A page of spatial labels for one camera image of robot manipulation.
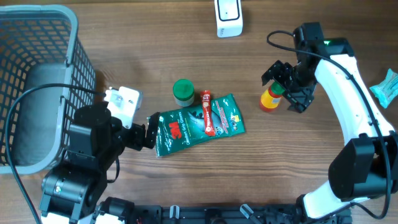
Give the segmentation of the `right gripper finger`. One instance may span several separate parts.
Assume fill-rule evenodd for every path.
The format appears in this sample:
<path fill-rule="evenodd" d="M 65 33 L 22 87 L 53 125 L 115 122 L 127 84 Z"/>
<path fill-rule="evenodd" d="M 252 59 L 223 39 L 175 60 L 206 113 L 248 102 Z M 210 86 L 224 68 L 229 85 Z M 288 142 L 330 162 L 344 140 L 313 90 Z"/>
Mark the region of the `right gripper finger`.
<path fill-rule="evenodd" d="M 277 60 L 261 76 L 262 86 L 265 86 L 270 80 L 274 80 L 282 86 L 289 86 L 292 83 L 291 64 Z"/>
<path fill-rule="evenodd" d="M 298 92 L 285 91 L 283 97 L 290 103 L 289 111 L 303 113 L 314 101 L 316 86 L 302 88 Z"/>

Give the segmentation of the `green 3M gloves packet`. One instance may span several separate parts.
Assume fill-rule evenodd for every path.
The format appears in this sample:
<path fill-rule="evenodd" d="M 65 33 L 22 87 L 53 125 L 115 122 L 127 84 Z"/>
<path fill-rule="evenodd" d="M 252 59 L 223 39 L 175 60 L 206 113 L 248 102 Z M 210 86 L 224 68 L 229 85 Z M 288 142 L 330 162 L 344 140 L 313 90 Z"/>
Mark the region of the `green 3M gloves packet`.
<path fill-rule="evenodd" d="M 245 132 L 243 117 L 233 94 L 211 100 L 214 136 L 205 134 L 205 115 L 201 105 L 162 112 L 155 151 L 158 157 L 182 151 L 213 139 Z"/>

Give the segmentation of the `red sauce bottle green cap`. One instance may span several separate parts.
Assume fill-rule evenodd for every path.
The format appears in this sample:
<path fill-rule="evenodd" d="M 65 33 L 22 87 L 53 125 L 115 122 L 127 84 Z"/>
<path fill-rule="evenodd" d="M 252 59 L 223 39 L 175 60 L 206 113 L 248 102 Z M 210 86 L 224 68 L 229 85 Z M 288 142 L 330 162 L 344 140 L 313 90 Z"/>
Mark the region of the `red sauce bottle green cap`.
<path fill-rule="evenodd" d="M 266 112 L 274 111 L 282 99 L 284 89 L 277 83 L 274 82 L 260 97 L 259 106 L 260 109 Z"/>

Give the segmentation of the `green lid jar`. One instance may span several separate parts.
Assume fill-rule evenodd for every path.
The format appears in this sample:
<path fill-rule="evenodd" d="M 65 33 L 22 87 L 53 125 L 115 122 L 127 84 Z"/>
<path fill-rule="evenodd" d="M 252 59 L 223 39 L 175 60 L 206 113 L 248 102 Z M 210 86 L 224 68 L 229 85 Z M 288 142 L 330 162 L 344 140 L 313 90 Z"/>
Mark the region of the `green lid jar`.
<path fill-rule="evenodd" d="M 195 97 L 194 85 L 190 80 L 179 79 L 172 88 L 176 104 L 187 107 L 193 104 Z"/>

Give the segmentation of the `red coffee stick sachet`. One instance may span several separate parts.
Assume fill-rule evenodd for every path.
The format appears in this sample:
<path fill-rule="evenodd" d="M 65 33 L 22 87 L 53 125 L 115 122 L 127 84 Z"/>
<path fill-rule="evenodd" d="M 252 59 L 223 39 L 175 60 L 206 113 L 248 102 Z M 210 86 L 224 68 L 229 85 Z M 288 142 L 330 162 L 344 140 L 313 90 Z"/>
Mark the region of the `red coffee stick sachet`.
<path fill-rule="evenodd" d="M 201 105 L 203 109 L 204 124 L 205 124 L 205 134 L 207 136 L 215 136 L 215 129 L 213 126 L 213 121 L 211 117 L 211 96 L 209 90 L 204 90 L 200 92 Z"/>

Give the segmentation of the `light teal tissue pack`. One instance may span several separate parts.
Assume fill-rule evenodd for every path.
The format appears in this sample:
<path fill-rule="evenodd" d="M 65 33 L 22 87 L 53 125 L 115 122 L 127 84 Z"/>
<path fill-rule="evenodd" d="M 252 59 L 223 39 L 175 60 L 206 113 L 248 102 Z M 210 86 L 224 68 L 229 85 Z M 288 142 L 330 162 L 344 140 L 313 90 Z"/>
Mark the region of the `light teal tissue pack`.
<path fill-rule="evenodd" d="M 397 96 L 397 73 L 389 69 L 386 78 L 378 85 L 369 88 L 383 108 L 387 108 Z"/>

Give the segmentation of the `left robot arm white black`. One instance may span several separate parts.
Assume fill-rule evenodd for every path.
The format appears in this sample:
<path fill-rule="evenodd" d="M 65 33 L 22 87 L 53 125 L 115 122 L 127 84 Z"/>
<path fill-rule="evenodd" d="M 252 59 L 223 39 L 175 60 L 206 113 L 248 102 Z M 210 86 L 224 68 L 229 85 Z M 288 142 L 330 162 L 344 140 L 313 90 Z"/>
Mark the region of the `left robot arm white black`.
<path fill-rule="evenodd" d="M 42 223 L 78 223 L 90 216 L 111 183 L 108 169 L 125 148 L 155 146 L 159 113 L 149 117 L 148 125 L 125 128 L 107 107 L 102 102 L 76 110 L 69 146 L 42 182 Z"/>

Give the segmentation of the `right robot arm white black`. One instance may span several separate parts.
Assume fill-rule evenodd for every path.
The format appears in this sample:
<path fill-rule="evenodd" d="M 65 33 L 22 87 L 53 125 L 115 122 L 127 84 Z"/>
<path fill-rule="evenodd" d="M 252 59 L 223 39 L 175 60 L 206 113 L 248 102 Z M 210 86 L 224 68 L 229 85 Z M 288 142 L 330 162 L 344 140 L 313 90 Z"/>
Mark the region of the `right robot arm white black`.
<path fill-rule="evenodd" d="M 301 195 L 286 217 L 292 223 L 346 223 L 352 207 L 384 198 L 381 217 L 397 192 L 397 132 L 373 102 L 345 38 L 327 39 L 317 22 L 290 33 L 297 64 L 276 61 L 262 76 L 290 109 L 304 112 L 317 85 L 327 93 L 340 122 L 345 145 L 328 169 L 328 180 Z"/>

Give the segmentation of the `white barcode scanner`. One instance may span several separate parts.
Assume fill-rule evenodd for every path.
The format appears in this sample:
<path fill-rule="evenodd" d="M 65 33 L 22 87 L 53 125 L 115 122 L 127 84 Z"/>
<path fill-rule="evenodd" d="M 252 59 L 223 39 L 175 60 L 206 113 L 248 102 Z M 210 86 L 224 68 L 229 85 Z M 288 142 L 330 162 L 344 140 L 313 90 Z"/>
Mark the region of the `white barcode scanner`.
<path fill-rule="evenodd" d="M 214 0 L 217 36 L 236 37 L 243 31 L 241 0 Z"/>

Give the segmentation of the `grey plastic mesh basket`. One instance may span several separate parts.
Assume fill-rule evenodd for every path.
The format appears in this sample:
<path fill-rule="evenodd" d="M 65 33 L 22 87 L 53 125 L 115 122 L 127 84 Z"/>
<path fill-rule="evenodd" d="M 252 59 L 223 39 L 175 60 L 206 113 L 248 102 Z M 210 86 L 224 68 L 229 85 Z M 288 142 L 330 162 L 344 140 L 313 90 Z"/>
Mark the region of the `grey plastic mesh basket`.
<path fill-rule="evenodd" d="M 75 13 L 61 5 L 1 8 L 1 173 L 54 166 L 68 146 L 75 111 L 94 102 L 95 70 L 78 38 Z"/>

